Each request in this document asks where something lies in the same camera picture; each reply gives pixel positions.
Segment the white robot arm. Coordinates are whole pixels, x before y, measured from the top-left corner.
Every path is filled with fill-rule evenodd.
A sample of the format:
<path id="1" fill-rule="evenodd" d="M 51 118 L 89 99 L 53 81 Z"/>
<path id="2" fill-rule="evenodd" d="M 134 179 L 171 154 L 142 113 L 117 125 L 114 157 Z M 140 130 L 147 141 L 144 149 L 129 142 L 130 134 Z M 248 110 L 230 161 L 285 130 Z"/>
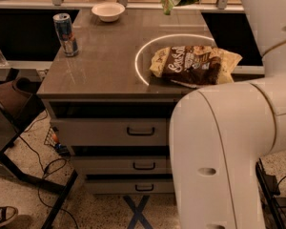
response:
<path id="1" fill-rule="evenodd" d="M 265 229 L 255 165 L 286 150 L 286 0 L 241 0 L 265 75 L 185 95 L 170 124 L 181 229 Z"/>

